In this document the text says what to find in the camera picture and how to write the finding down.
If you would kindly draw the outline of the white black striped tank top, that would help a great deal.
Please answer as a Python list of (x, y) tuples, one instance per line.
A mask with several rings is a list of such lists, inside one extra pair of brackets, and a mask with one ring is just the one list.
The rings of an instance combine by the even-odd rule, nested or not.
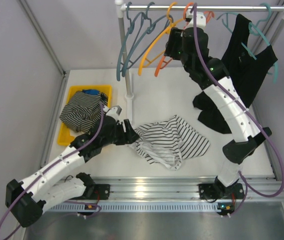
[(210, 141), (177, 115), (140, 125), (135, 132), (139, 139), (129, 147), (150, 165), (161, 164), (171, 171), (179, 170), (184, 160), (202, 157), (210, 148)]

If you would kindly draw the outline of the orange plastic hanger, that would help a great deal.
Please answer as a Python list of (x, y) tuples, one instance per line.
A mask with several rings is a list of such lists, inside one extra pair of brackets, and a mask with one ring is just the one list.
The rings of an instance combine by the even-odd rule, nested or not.
[[(194, 5), (193, 2), (189, 2), (189, 3), (186, 5), (186, 7), (184, 8), (184, 11), (183, 11), (183, 15), (182, 15), (182, 18), (183, 18), (182, 21), (186, 22), (186, 20), (185, 20), (186, 12), (187, 12), (187, 11), (190, 11), (190, 12), (191, 12), (190, 8), (191, 8), (191, 6), (193, 6), (193, 5)], [(215, 13), (214, 13), (213, 11), (204, 11), (203, 13), (204, 13), (204, 15), (205, 15), (205, 17), (206, 17), (206, 24), (210, 21), (211, 18), (215, 18)], [(165, 59), (166, 59), (166, 56), (165, 56), (165, 55), (162, 55), (161, 57), (162, 57), (162, 58), (160, 59), (158, 65), (157, 65), (157, 68), (156, 68), (156, 70), (155, 70), (155, 74), (154, 74), (155, 77), (158, 77), (158, 74), (159, 74), (160, 70), (163, 69), (163, 68), (165, 68), (165, 67), (173, 60), (172, 58), (170, 58), (170, 60), (166, 61), (166, 60), (165, 60)]]

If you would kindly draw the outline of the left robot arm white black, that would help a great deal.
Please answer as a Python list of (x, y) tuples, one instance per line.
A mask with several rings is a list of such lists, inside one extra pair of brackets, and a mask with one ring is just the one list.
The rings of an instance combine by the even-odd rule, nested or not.
[(64, 201), (93, 196), (95, 187), (89, 175), (79, 173), (59, 184), (72, 170), (99, 155), (109, 145), (130, 145), (139, 139), (130, 121), (104, 115), (87, 133), (76, 137), (53, 161), (31, 176), (11, 180), (6, 187), (5, 204), (18, 223), (27, 228), (47, 210)]

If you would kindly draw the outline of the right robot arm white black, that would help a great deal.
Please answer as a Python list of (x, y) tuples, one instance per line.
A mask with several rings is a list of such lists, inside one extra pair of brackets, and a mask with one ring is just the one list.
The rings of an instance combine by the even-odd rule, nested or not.
[(222, 148), (225, 159), (214, 183), (199, 187), (201, 199), (214, 202), (236, 193), (234, 187), (244, 160), (271, 135), (271, 130), (259, 129), (249, 118), (227, 68), (222, 60), (208, 55), (207, 45), (208, 35), (203, 29), (173, 27), (164, 54), (181, 61), (190, 78), (213, 101), (233, 136)]

